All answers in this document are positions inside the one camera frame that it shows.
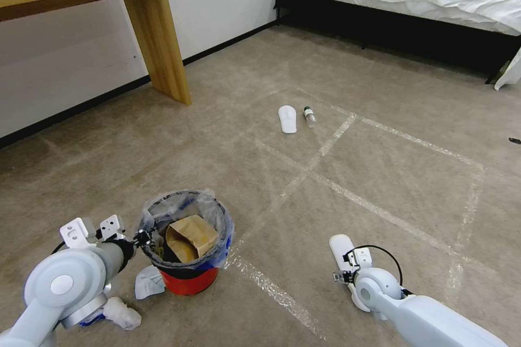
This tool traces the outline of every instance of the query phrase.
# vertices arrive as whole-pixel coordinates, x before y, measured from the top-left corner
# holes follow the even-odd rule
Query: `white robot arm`
[[[333,274],[335,281],[347,284],[359,309],[394,323],[411,346],[508,347],[438,301],[403,289],[390,272],[372,266],[367,247],[355,248],[348,236],[332,236],[329,246],[340,269]]]
[[[0,347],[51,347],[54,329],[81,322],[107,302],[110,281],[135,253],[125,240],[121,220],[101,223],[101,241],[88,219],[77,218],[60,228],[69,249],[45,258],[31,272],[24,289],[26,310],[0,335]]]

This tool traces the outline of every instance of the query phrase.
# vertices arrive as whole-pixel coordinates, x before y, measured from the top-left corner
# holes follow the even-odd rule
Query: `floor marking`
[[[341,114],[344,114],[344,115],[354,115],[352,112],[349,112],[348,110],[345,110],[343,109],[342,107],[339,107],[339,106],[335,106],[335,105],[332,105],[331,103],[323,100],[322,98],[319,98],[317,95],[314,95],[312,93],[309,93],[308,91],[304,91],[303,89],[301,88],[297,88],[297,91],[300,91],[302,93],[305,93],[307,96],[309,97],[312,97],[313,99],[319,101],[320,103],[323,103],[327,106],[329,106],[329,108],[332,108],[333,110],[341,113]]]
[[[262,272],[256,269],[255,266],[244,260],[240,255],[234,256],[228,266],[238,268],[243,275],[255,282],[258,287],[266,292],[281,307],[291,313],[293,317],[309,329],[315,336],[321,340],[326,340],[323,332],[318,327],[317,320],[311,316],[309,311],[295,301],[292,296],[283,291],[278,285],[273,283]]]
[[[368,125],[377,127],[379,129],[382,129],[382,130],[385,130],[386,132],[389,132],[389,133],[394,134],[396,136],[402,137],[402,138],[404,138],[406,140],[412,141],[412,142],[414,142],[416,144],[420,144],[420,145],[422,145],[422,146],[424,146],[424,147],[426,147],[428,149],[431,149],[433,151],[442,153],[442,154],[447,155],[447,156],[455,157],[459,161],[461,161],[461,162],[463,162],[465,164],[474,165],[474,166],[477,166],[477,167],[483,169],[483,166],[481,164],[475,162],[474,160],[469,159],[468,157],[465,157],[465,156],[460,155],[458,153],[451,152],[448,149],[444,149],[444,148],[442,148],[440,146],[434,145],[434,144],[432,144],[432,143],[430,143],[428,141],[424,141],[422,139],[413,137],[410,134],[406,134],[404,132],[401,132],[400,130],[396,130],[396,129],[392,128],[392,127],[385,126],[385,125],[383,125],[383,124],[381,124],[379,122],[373,121],[371,119],[361,118],[361,121],[364,122],[364,123],[367,123]]]
[[[256,143],[257,143],[257,146],[263,148],[264,150],[266,150],[269,153],[272,153],[277,158],[279,158],[281,160],[284,160],[289,165],[294,166],[296,168],[299,168],[299,169],[301,169],[301,171],[304,171],[306,169],[306,167],[302,166],[302,164],[300,164],[300,163],[294,161],[293,159],[287,157],[286,155],[284,155],[283,153],[275,150],[271,146],[268,146],[268,145],[266,145],[266,144],[264,144],[264,143],[262,143],[260,141],[256,141]],[[409,222],[407,222],[405,220],[402,220],[401,218],[391,214],[387,210],[382,209],[381,207],[376,206],[375,204],[369,202],[368,200],[366,200],[366,199],[364,199],[364,198],[354,194],[353,192],[343,188],[342,186],[340,186],[339,184],[331,181],[330,179],[326,178],[325,176],[320,175],[320,174],[318,174],[318,173],[316,173],[314,171],[310,171],[310,172],[308,172],[308,174],[312,178],[314,178],[318,182],[326,185],[327,187],[331,188],[332,190],[334,190],[338,194],[341,194],[341,195],[345,196],[346,198],[348,198],[352,202],[354,202],[354,203],[364,207],[365,209],[375,213],[376,215],[378,215],[382,219],[384,219],[384,220],[386,220],[386,221],[388,221],[388,222],[390,222],[390,223],[392,223],[392,224],[402,228],[406,232],[408,232],[408,233],[412,234],[413,236],[419,238],[420,240],[430,244],[432,247],[443,251],[444,253],[446,253],[449,256],[457,256],[460,262],[463,261],[464,263],[469,264],[470,266],[474,267],[475,269],[481,270],[483,272],[487,272],[487,273],[496,273],[497,272],[496,270],[490,268],[489,266],[487,266],[486,264],[484,264],[483,262],[481,262],[481,261],[479,261],[477,259],[473,259],[473,258],[469,258],[467,256],[463,256],[461,253],[456,251],[450,245],[441,242],[440,240],[438,240],[434,236],[428,234],[427,232],[425,232],[425,231],[423,231],[423,230],[421,230],[419,228],[416,228],[415,226],[411,225]],[[473,196],[473,195],[471,195],[469,199],[477,200],[476,197]],[[473,205],[475,205],[474,201],[471,202],[467,206],[467,209],[468,210],[474,210],[475,206],[473,206]],[[472,219],[473,219],[472,214],[469,214],[468,217],[467,217],[467,221],[472,220]],[[247,237],[250,237],[250,236],[251,236],[251,234],[246,234],[243,237],[247,238]],[[457,275],[457,273],[456,273],[457,271],[458,271],[458,266],[456,264],[455,268],[452,270],[452,275]]]
[[[287,164],[300,169],[300,172],[297,174],[297,176],[295,176],[291,180],[291,182],[289,182],[286,185],[286,187],[282,190],[280,196],[272,202],[268,212],[273,213],[274,211],[278,210],[284,204],[286,198],[295,192],[295,190],[306,179],[306,177],[309,175],[309,173],[313,169],[315,169],[315,167],[320,163],[320,160],[322,159],[322,157],[324,157],[331,150],[331,148],[336,143],[336,141],[338,141],[338,139],[342,136],[342,134],[344,134],[347,131],[347,129],[349,129],[349,127],[356,121],[356,119],[357,119],[356,115],[350,114],[349,118],[347,120],[345,120],[340,125],[340,127],[333,133],[333,135],[326,140],[326,142],[322,145],[322,147],[319,149],[319,151],[311,158],[309,164],[307,164],[305,166],[295,162],[293,159],[287,157],[283,153],[276,151],[271,146],[264,144],[262,141],[260,141],[258,139],[253,140],[253,142],[255,143],[255,145],[258,148],[266,150],[267,152],[274,154],[277,158],[281,159],[282,161],[286,162]],[[243,133],[240,136],[250,140]],[[267,220],[267,218],[264,218],[264,214],[265,213],[262,213],[261,216],[259,217],[259,219],[258,219],[260,221],[259,224],[256,224],[248,232],[244,233],[241,236],[240,244],[237,243],[234,246],[235,251],[237,251],[239,249],[239,247],[242,245],[242,243],[244,241],[248,240],[253,234],[255,234],[256,232],[258,232],[259,230],[261,230],[264,227],[266,220]]]
[[[483,191],[485,183],[485,169],[478,167],[478,172],[473,175],[469,197],[465,205],[463,221],[458,230],[454,249],[461,252],[470,242],[472,237],[472,224],[476,217],[476,210],[479,203],[479,197]],[[458,259],[453,258],[448,271],[447,282],[445,283],[445,298],[447,302],[454,301],[460,291],[465,276],[465,270]]]
[[[430,244],[434,248],[442,250],[443,252],[445,252],[447,254],[454,253],[454,251],[452,250],[452,248],[449,245],[442,243],[434,236],[431,236],[427,232],[424,232],[423,230],[414,227],[409,222],[404,221],[401,218],[391,214],[387,210],[384,210],[381,207],[376,206],[375,204],[369,202],[368,200],[363,199],[361,196],[358,196],[358,195],[352,193],[351,191],[343,188],[339,184],[336,184],[335,182],[326,178],[325,176],[322,176],[318,173],[313,172],[312,177],[315,180],[317,180],[319,183],[324,184],[325,186],[329,187],[330,189],[337,192],[338,194],[343,195],[350,201],[352,201],[352,202],[356,203],[357,205],[362,206],[364,209],[367,209],[370,212],[376,214],[377,216],[381,217],[383,220],[386,220],[386,221],[392,223],[393,225],[396,225],[396,226],[402,228],[407,233],[425,241],[426,243]]]

